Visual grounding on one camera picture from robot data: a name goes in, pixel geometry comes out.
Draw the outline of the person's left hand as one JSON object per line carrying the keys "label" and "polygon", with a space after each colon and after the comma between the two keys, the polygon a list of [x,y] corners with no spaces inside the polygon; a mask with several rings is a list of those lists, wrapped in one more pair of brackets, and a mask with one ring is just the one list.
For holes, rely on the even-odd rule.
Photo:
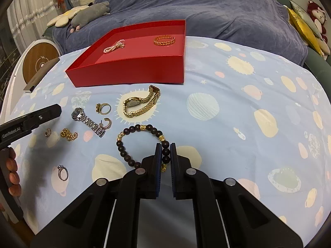
{"label": "person's left hand", "polygon": [[13,197],[19,197],[21,195],[21,185],[15,158],[16,153],[12,147],[1,150],[1,170],[5,179],[9,181],[7,184],[8,191]]}

